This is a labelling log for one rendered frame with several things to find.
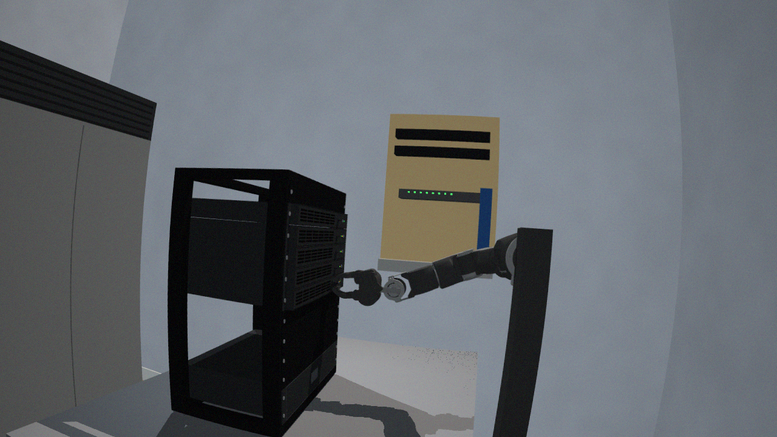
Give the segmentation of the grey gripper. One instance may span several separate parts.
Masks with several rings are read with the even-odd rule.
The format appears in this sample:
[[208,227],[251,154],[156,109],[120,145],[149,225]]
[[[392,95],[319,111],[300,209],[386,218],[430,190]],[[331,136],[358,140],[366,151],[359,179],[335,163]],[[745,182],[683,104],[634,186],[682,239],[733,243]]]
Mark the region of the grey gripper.
[[379,300],[381,293],[389,293],[392,297],[399,295],[401,291],[399,285],[391,284],[387,287],[381,286],[380,273],[375,269],[371,268],[364,272],[361,271],[362,270],[344,272],[333,277],[333,282],[339,282],[341,277],[346,277],[346,279],[348,277],[353,277],[355,284],[359,284],[359,289],[353,291],[341,291],[341,286],[334,286],[332,287],[334,294],[343,299],[358,300],[362,305],[373,305]]

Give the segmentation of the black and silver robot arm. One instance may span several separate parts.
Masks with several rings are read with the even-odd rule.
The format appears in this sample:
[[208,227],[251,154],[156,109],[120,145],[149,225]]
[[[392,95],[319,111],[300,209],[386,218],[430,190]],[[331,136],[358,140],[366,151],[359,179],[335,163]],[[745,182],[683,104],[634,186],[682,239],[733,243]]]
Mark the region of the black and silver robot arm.
[[432,265],[423,266],[413,270],[413,272],[397,274],[396,276],[405,277],[410,282],[411,291],[408,295],[409,298],[400,299],[406,291],[404,280],[399,277],[389,276],[388,282],[384,287],[397,284],[401,291],[396,297],[390,296],[389,293],[384,293],[385,297],[389,300],[400,302],[437,288],[443,290],[443,288],[458,284],[464,280],[475,279],[483,274],[496,274],[499,277],[507,277],[507,279],[511,280],[511,285],[513,286],[516,247],[517,233],[497,240],[494,248],[484,247],[477,251],[474,251],[474,248],[468,249],[468,251],[458,252],[457,254],[433,261]]

